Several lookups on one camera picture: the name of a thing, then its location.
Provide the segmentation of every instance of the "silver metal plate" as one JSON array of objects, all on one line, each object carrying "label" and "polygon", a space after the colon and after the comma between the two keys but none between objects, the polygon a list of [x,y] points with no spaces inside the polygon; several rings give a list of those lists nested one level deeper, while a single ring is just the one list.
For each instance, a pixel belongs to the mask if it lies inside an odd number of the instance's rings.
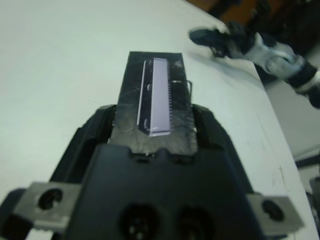
[{"label": "silver metal plate", "polygon": [[[144,95],[150,95],[147,102]],[[150,137],[169,135],[171,132],[169,63],[165,58],[154,57],[143,63],[136,124],[140,129],[142,128],[143,132],[147,131]]]},{"label": "silver metal plate", "polygon": [[265,236],[286,235],[304,226],[288,197],[259,194],[246,196]]},{"label": "silver metal plate", "polygon": [[[52,190],[62,193],[59,200],[54,200],[54,197],[48,194]],[[63,233],[68,226],[80,190],[81,186],[78,184],[34,182],[25,191],[13,213],[32,222],[34,229]],[[43,207],[42,201],[50,200],[52,207]]]}]

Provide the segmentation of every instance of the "metal bracket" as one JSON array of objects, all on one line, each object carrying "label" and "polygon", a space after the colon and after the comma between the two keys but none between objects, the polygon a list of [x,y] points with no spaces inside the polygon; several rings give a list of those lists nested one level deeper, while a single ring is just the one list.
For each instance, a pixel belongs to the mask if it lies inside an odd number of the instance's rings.
[{"label": "metal bracket", "polygon": [[265,236],[286,235],[304,226],[288,197],[259,194],[246,196]]},{"label": "metal bracket", "polygon": [[37,230],[63,233],[68,226],[81,186],[60,182],[34,182],[13,214],[33,223]]}]

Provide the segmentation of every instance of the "screw hole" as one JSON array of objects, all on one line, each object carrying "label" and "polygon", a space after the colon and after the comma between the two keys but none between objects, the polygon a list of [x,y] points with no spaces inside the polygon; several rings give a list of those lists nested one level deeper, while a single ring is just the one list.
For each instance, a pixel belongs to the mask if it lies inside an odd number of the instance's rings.
[{"label": "screw hole", "polygon": [[63,192],[58,188],[45,191],[38,201],[38,206],[42,210],[49,210],[62,201]]},{"label": "screw hole", "polygon": [[194,162],[194,159],[189,156],[173,156],[172,161],[178,165],[189,165]]},{"label": "screw hole", "polygon": [[262,208],[263,211],[268,214],[269,218],[276,222],[281,222],[285,219],[284,212],[271,200],[263,201]]},{"label": "screw hole", "polygon": [[140,164],[149,164],[150,163],[149,158],[138,158],[136,161]]},{"label": "screw hole", "polygon": [[151,240],[157,231],[158,215],[148,205],[132,205],[124,211],[121,230],[128,240]]},{"label": "screw hole", "polygon": [[185,208],[178,218],[180,240],[212,240],[214,224],[209,214],[200,208]]}]

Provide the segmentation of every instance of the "blade teeth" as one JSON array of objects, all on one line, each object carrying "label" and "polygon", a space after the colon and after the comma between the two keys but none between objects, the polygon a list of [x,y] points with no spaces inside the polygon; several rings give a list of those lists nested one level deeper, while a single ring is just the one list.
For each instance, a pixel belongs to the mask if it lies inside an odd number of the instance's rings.
[{"label": "blade teeth", "polygon": [[168,65],[168,96],[169,96],[169,115],[170,115],[170,125],[171,129],[173,126],[173,114],[172,114],[172,96],[171,96],[171,81],[170,81],[170,72],[169,72],[169,65]]}]

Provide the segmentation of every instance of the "table surface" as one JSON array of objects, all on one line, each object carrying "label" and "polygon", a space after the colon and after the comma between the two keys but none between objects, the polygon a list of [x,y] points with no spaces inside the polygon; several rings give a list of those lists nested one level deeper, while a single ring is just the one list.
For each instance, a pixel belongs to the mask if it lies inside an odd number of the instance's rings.
[{"label": "table surface", "polygon": [[49,179],[77,127],[117,103],[129,51],[182,53],[192,101],[230,135],[255,191],[288,195],[318,239],[288,144],[252,63],[210,60],[188,39],[224,24],[183,0],[0,3],[0,201]]}]

